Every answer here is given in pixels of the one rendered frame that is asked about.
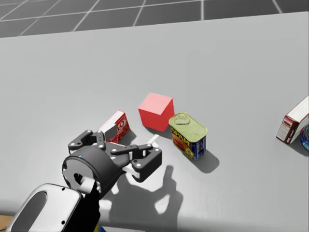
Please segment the blue flat can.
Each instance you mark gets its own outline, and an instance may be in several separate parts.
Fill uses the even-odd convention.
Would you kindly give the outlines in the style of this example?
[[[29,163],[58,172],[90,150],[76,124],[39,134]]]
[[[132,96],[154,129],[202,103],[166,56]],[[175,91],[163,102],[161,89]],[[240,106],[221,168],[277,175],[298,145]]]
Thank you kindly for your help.
[[[309,124],[303,128],[300,134],[300,142],[302,146],[309,152]]]

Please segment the red and white carton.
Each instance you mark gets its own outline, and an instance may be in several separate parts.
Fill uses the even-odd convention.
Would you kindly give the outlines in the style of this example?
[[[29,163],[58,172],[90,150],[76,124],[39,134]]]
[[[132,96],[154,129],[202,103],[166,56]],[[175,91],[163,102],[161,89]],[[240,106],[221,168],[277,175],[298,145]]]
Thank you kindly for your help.
[[[283,118],[276,138],[291,144],[309,124],[309,96],[306,96]]]

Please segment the green and blue rectangular can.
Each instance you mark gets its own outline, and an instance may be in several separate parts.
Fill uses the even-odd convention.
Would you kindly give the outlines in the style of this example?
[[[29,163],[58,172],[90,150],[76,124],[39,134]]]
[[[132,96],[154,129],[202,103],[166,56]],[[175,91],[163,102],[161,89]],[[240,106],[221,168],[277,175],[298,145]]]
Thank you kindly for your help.
[[[169,119],[173,143],[189,158],[197,160],[206,153],[208,129],[185,112]]]

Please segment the pink cube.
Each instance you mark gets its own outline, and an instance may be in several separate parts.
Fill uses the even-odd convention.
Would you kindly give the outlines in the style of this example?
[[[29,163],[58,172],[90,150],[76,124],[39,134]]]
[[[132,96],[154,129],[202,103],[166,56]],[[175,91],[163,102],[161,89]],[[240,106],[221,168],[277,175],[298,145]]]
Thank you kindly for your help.
[[[138,107],[143,126],[164,132],[169,119],[175,115],[173,98],[161,94],[149,93]]]

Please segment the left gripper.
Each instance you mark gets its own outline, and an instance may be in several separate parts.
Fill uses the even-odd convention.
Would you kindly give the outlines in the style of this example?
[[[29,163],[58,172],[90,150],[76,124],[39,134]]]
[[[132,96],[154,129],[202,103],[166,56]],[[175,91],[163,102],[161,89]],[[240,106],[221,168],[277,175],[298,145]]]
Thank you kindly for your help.
[[[128,173],[135,181],[145,181],[162,164],[162,150],[154,135],[143,145],[118,145],[108,143],[117,136],[117,127],[85,130],[68,144],[69,152],[62,164],[62,173],[68,187],[88,193],[82,178],[96,181],[102,199],[114,186],[118,178]]]

